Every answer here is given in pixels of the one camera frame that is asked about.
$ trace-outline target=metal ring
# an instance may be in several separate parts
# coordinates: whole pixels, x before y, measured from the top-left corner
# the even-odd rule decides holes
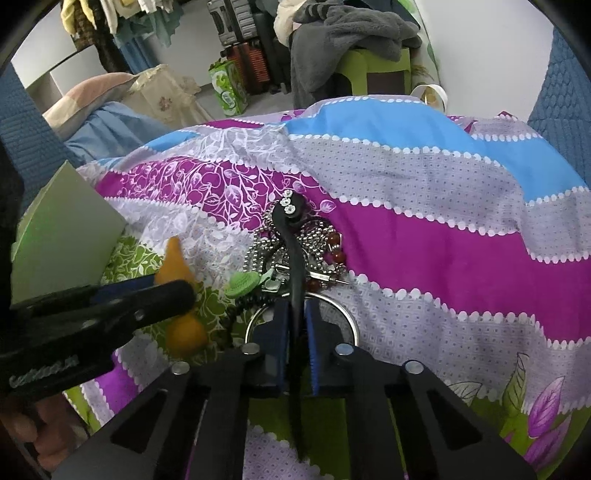
[[[289,297],[290,293],[287,291],[281,295],[281,297]],[[320,301],[325,301],[329,305],[336,308],[347,320],[349,326],[351,327],[351,331],[353,332],[353,344],[355,346],[359,346],[359,327],[355,323],[355,319],[353,316],[347,311],[345,307],[343,307],[340,303],[336,302],[335,300],[327,297],[326,295],[322,295],[321,293],[314,293],[314,292],[307,292],[306,298],[309,299],[319,299]],[[244,336],[244,343],[250,342],[250,336],[252,335],[252,331],[254,330],[256,320],[268,309],[270,306],[260,307],[254,315],[251,317],[250,321],[248,322],[248,326],[246,327],[246,335]]]

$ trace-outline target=gray suitcase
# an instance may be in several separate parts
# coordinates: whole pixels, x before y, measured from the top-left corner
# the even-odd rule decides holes
[[[210,0],[207,9],[224,47],[256,37],[255,21],[248,0]]]

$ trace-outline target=blue quilted fabric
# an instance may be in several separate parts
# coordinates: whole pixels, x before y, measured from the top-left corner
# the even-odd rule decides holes
[[[83,164],[45,121],[10,63],[0,76],[0,138],[25,183],[21,213],[65,160]]]
[[[591,82],[557,29],[529,125],[591,181]]]

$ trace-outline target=green plastic stool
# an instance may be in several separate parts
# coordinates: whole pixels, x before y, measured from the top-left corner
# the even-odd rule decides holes
[[[351,83],[351,95],[409,95],[410,52],[402,49],[399,61],[385,60],[369,50],[354,48],[340,60],[336,73]]]

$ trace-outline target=brown bead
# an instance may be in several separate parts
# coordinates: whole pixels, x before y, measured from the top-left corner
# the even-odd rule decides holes
[[[343,264],[347,261],[347,255],[342,250],[332,252],[333,262]]]
[[[322,288],[322,284],[320,283],[320,280],[317,280],[315,278],[309,278],[308,281],[306,282],[306,290],[307,291],[315,293],[315,292],[319,291],[321,288]]]
[[[340,245],[340,235],[337,232],[332,232],[326,239],[326,242],[331,247],[338,247]]]

